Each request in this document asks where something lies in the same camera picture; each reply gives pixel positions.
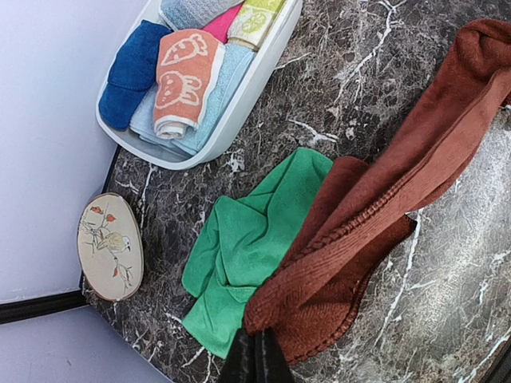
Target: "gray marble surface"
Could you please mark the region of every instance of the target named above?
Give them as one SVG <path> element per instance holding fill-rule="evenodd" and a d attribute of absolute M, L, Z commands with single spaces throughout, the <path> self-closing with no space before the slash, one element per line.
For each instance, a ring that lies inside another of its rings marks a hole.
<path fill-rule="evenodd" d="M 222 361 L 180 324 L 180 276 L 220 195 L 250 192 L 297 147 L 373 161 L 477 18 L 511 22 L 511 1 L 305 0 L 278 69 L 231 148 L 186 172 L 121 151 L 109 190 L 132 206 L 145 279 L 115 304 L 89 301 L 176 383 L 214 382 Z M 511 110 L 473 163 L 371 279 L 335 347 L 293 367 L 297 382 L 479 381 L 511 336 Z"/>

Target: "oval coaster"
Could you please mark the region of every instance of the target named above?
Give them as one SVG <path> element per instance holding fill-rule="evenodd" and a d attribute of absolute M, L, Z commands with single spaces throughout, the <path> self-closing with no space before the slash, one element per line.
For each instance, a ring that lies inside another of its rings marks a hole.
<path fill-rule="evenodd" d="M 131 207 L 117 194 L 102 194 L 78 225 L 81 268 L 94 291 L 108 301 L 129 298 L 141 285 L 144 254 Z"/>

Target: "folded green towel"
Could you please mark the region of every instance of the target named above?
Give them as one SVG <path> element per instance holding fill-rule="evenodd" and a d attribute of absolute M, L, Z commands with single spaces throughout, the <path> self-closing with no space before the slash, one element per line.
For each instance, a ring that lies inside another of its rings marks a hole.
<path fill-rule="evenodd" d="M 331 167 L 299 148 L 247 197 L 216 201 L 183 274 L 197 298 L 183 325 L 211 353 L 227 356 L 248 299 L 280 264 Z"/>

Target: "brown cloth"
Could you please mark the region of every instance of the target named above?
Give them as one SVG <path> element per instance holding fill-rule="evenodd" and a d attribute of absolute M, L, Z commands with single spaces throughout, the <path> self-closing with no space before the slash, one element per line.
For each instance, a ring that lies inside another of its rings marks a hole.
<path fill-rule="evenodd" d="M 510 92 L 511 25 L 464 26 L 382 156 L 370 167 L 335 161 L 291 249 L 248 302 L 248 332 L 272 328 L 290 363 L 334 344 L 372 271 L 414 229 L 405 213 L 453 184 Z"/>

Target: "white plastic basket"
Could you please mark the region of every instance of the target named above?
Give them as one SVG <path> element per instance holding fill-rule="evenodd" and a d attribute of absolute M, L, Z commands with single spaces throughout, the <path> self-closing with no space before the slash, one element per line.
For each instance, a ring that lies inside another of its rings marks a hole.
<path fill-rule="evenodd" d="M 120 132 L 110 128 L 101 118 L 98 108 L 99 100 L 106 86 L 108 73 L 105 75 L 105 80 L 97 97 L 96 117 L 99 125 L 106 134 L 124 149 L 162 168 L 171 170 L 190 169 L 198 164 L 214 160 L 231 146 L 232 141 L 238 135 L 257 99 L 263 92 L 298 22 L 302 4 L 303 0 L 287 0 L 284 4 L 224 115 L 220 118 L 215 131 L 202 150 L 194 156 L 179 156 L 157 145 L 144 142 L 131 129 Z M 158 15 L 159 5 L 160 0 L 148 1 L 127 33 L 126 39 L 140 25 L 142 20 L 164 24 Z"/>

